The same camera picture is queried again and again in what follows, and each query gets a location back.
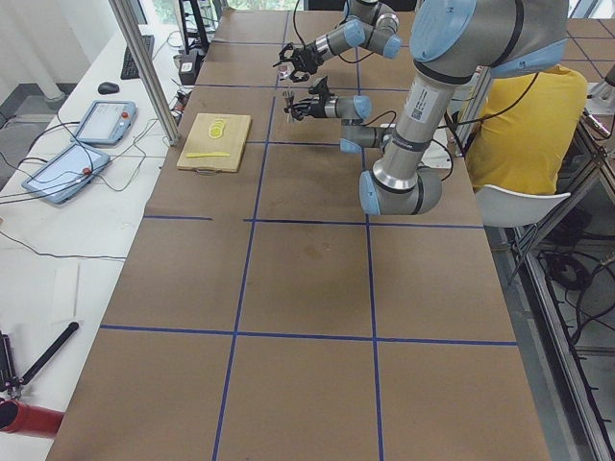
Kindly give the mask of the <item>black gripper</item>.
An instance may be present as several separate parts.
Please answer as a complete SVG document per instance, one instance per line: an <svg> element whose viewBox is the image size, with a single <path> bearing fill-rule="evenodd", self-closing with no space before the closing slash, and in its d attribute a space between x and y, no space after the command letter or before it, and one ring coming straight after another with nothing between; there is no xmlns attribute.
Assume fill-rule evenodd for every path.
<svg viewBox="0 0 615 461"><path fill-rule="evenodd" d="M301 100L288 100L287 106L291 109L287 114L288 122L299 122L303 121L306 117L314 117L314 118L327 118L326 114L326 105L328 102L328 98L304 98Z"/></svg>
<svg viewBox="0 0 615 461"><path fill-rule="evenodd" d="M285 63L295 64L297 70L291 71L286 78L293 83L303 83L310 79L308 72L316 72L321 65L321 56L312 45L300 47L293 42L288 42L279 52L278 61L274 67Z"/></svg>

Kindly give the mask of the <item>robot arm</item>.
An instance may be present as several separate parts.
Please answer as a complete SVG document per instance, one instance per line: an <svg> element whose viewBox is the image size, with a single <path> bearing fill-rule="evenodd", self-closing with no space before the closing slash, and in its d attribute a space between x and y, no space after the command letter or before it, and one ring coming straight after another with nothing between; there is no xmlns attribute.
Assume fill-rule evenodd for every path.
<svg viewBox="0 0 615 461"><path fill-rule="evenodd" d="M282 79L306 82L320 66L352 48L363 48L387 59L397 57L403 41L398 35L400 20L381 1L346 1L345 18L330 32L311 42L286 43L273 64Z"/></svg>
<svg viewBox="0 0 615 461"><path fill-rule="evenodd" d="M565 1L426 1L412 24L409 51L415 76L394 127L365 125L369 98L335 96L325 78L301 101L285 91L284 110L296 120L339 119L343 152L381 149L381 158L359 178L365 213L422 214L437 205L442 193L438 174L422 157L455 91L480 66L495 78L507 78L559 63L567 18Z"/></svg>

